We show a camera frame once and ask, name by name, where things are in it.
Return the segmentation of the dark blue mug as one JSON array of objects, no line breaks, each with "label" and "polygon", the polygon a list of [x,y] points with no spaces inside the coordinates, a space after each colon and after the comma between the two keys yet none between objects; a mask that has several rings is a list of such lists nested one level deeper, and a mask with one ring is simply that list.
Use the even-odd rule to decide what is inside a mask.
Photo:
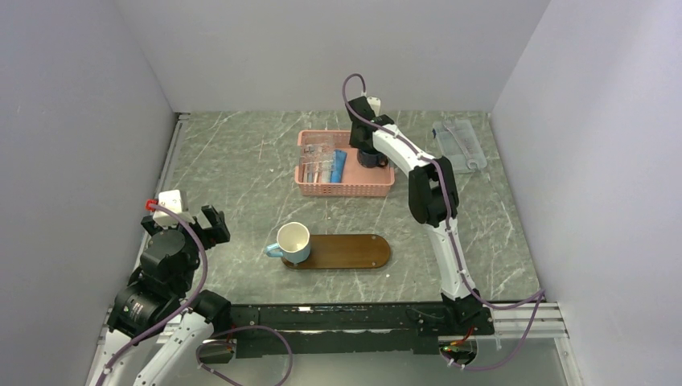
[{"label": "dark blue mug", "polygon": [[389,164],[388,157],[381,152],[357,150],[357,161],[365,168],[385,168]]}]

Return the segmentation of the pink plastic basket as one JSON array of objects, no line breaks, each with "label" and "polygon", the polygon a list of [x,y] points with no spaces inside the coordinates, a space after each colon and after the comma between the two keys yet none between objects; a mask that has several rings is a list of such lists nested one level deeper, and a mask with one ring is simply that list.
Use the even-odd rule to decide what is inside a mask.
[{"label": "pink plastic basket", "polygon": [[357,150],[349,144],[351,133],[346,130],[303,130],[298,134],[301,155],[302,138],[313,133],[333,137],[336,150],[347,152],[341,183],[303,183],[299,161],[294,169],[294,181],[304,196],[385,197],[395,183],[395,169],[365,168],[357,161]]}]

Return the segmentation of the clear acrylic holder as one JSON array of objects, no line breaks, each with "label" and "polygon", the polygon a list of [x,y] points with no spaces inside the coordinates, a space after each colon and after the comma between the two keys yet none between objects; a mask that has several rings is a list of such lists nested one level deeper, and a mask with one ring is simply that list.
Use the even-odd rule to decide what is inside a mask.
[{"label": "clear acrylic holder", "polygon": [[335,169],[333,137],[313,133],[302,138],[299,168],[303,183],[330,183]]}]

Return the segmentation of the light blue mug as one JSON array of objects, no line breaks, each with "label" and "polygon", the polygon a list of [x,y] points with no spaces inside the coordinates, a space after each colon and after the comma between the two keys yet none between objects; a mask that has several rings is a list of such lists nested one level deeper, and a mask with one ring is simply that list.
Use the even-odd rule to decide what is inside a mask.
[{"label": "light blue mug", "polygon": [[308,259],[310,251],[309,229],[299,222],[290,222],[278,229],[276,242],[268,245],[264,253],[267,257],[283,258],[297,265]]}]

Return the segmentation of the brown wooden oval tray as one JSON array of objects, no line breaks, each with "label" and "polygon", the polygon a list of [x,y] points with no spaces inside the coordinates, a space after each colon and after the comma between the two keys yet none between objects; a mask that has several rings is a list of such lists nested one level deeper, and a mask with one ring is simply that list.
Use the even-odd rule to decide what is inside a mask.
[{"label": "brown wooden oval tray", "polygon": [[310,255],[295,265],[280,260],[290,269],[378,269],[387,264],[391,247],[376,234],[312,235]]}]

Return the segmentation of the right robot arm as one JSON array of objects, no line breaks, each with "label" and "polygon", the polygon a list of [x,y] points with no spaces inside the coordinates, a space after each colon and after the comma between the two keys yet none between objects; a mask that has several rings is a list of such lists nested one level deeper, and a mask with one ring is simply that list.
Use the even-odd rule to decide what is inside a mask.
[{"label": "right robot arm", "polygon": [[458,237],[459,199],[450,161],[421,150],[391,118],[377,116],[367,97],[356,97],[345,106],[351,118],[351,146],[367,154],[382,154],[407,176],[410,213],[424,228],[434,250],[443,305],[435,316],[424,319],[424,328],[441,334],[492,335],[491,311],[479,300],[463,258]]}]

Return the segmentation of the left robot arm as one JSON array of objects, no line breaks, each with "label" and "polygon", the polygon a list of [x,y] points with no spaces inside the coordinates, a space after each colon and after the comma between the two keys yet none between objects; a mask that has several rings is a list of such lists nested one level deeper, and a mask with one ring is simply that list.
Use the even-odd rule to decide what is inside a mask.
[{"label": "left robot arm", "polygon": [[171,217],[168,224],[145,216],[150,240],[124,289],[115,297],[108,331],[92,385],[163,385],[182,359],[194,355],[207,338],[225,335],[231,303],[204,289],[206,250],[230,240],[224,213],[206,205],[210,223],[176,213],[151,200],[147,204]]}]

